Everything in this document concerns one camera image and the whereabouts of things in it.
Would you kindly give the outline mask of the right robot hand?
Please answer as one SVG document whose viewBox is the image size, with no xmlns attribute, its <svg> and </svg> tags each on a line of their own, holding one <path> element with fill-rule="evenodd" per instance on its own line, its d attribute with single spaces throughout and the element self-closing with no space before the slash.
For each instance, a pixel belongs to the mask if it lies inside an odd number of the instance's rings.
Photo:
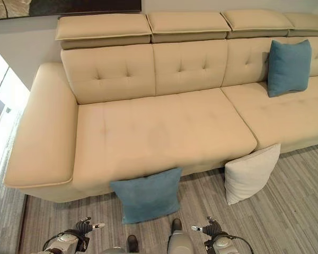
<svg viewBox="0 0 318 254">
<path fill-rule="evenodd" d="M 202 232 L 203 234 L 206 234 L 210 237 L 216 236 L 222 231 L 220 224 L 216 220 L 214 220 L 211 216 L 208 216 L 207 220 L 209 222 L 208 225 L 206 226 L 193 225 L 191 229 L 197 232 Z"/>
</svg>

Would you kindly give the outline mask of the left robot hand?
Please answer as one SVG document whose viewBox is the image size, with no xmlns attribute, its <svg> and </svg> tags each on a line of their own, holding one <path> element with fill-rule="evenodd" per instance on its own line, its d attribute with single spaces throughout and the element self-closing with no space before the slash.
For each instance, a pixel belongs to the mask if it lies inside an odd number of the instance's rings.
<svg viewBox="0 0 318 254">
<path fill-rule="evenodd" d="M 87 216 L 82 219 L 80 219 L 75 224 L 76 229 L 83 235 L 86 235 L 94 230 L 102 229 L 105 227 L 105 223 L 97 223 L 97 224 L 91 224 L 91 217 Z"/>
</svg>

